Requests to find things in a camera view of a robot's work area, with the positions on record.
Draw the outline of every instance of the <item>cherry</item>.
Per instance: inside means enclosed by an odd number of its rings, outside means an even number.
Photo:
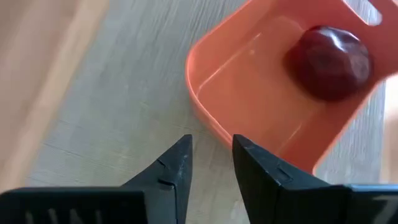
[[[287,52],[290,74],[311,95],[342,100],[357,92],[372,73],[371,56],[348,31],[316,26],[306,31]]]

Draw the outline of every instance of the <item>dark red fruit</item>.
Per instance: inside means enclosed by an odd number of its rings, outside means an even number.
[[[290,74],[313,96],[342,100],[358,91],[372,73],[371,56],[348,31],[318,26],[287,52]]]

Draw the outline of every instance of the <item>plastic bowl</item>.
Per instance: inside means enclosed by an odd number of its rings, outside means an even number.
[[[373,5],[382,14],[378,26],[339,0],[247,2],[188,55],[186,81],[198,117],[229,147],[233,134],[243,134],[312,172],[374,87],[398,70],[398,8],[392,0]],[[317,25],[349,30],[374,57],[368,85],[338,103],[312,98],[282,65],[288,49]]]

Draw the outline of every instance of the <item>red cherry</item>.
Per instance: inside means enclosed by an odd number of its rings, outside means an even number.
[[[357,92],[372,72],[371,56],[348,31],[317,26],[287,52],[290,74],[313,96],[342,100]]]

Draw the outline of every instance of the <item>orange plastic container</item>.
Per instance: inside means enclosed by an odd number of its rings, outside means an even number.
[[[382,14],[378,26],[340,0],[247,2],[189,53],[186,81],[198,117],[228,146],[233,134],[243,134],[312,172],[374,87],[398,70],[398,7],[392,0],[372,4]],[[374,57],[370,82],[345,101],[312,98],[282,66],[288,49],[317,25],[352,32]]]

